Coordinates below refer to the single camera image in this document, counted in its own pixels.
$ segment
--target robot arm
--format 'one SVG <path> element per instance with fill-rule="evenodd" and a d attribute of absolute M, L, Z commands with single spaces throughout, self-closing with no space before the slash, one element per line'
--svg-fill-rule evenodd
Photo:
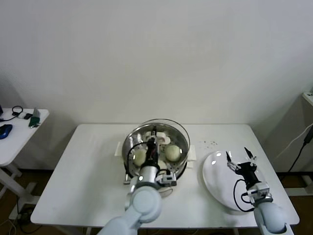
<path fill-rule="evenodd" d="M 269 186 L 266 182 L 261 182 L 255 175 L 257 165 L 256 157 L 246 149 L 250 162 L 234 163 L 229 154 L 227 155 L 227 165 L 237 175 L 242 175 L 245 183 L 247 195 L 250 203 L 254 206 L 255 221 L 263 235 L 293 235 L 291 227 L 284 218 L 283 210 L 273 203 Z"/>
<path fill-rule="evenodd" d="M 150 186 L 137 189 L 125 214 L 110 220 L 99 235 L 137 235 L 142 223 L 156 220 L 161 213 L 161 196 Z"/>
<path fill-rule="evenodd" d="M 154 128 L 147 142 L 146 160 L 139 176 L 131 180 L 125 214 L 110 220 L 99 235 L 137 235 L 142 223 L 150 223 L 159 217 L 162 204 L 157 189 L 175 186 L 176 175 L 170 171 L 159 174 L 156 133 Z"/>

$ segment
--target white wall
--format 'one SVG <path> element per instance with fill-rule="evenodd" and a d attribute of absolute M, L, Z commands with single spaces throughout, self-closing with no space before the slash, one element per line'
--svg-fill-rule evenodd
<path fill-rule="evenodd" d="M 249 123 L 265 143 L 313 86 L 312 12 L 310 0 L 1 1 L 1 103 L 51 112 L 17 162 L 53 168 L 86 122 Z"/>

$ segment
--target steamed bun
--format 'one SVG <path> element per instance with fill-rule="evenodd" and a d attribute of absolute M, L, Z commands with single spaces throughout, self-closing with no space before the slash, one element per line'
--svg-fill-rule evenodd
<path fill-rule="evenodd" d="M 136 166 L 141 166 L 146 160 L 146 150 L 145 149 L 137 149 L 134 154 L 134 164 Z"/>
<path fill-rule="evenodd" d="M 166 146 L 165 157 L 171 162 L 178 161 L 180 158 L 180 148 L 177 145 Z"/>

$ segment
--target blue computer mouse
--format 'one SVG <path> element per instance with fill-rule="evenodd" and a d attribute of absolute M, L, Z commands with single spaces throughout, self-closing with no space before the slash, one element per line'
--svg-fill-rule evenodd
<path fill-rule="evenodd" d="M 11 124 L 0 126 L 0 140 L 6 138 L 10 134 L 12 128 L 13 126 Z"/>

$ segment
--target white plate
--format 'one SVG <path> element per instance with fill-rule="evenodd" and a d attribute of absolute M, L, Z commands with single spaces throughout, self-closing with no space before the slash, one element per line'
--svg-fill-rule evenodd
<path fill-rule="evenodd" d="M 230 155 L 240 156 L 245 162 L 249 161 L 248 157 L 245 157 L 247 154 L 244 149 L 228 152 Z M 238 159 L 240 158 L 234 157 L 232 160 L 237 162 Z M 226 151 L 211 153 L 204 161 L 202 173 L 205 185 L 215 199 L 230 209 L 240 211 L 233 198 L 233 189 L 236 181 L 243 177 L 228 168 Z M 240 181 L 236 186 L 236 201 L 242 209 L 248 210 L 252 205 L 244 203 L 240 198 L 244 192 L 246 192 L 246 184 Z"/>

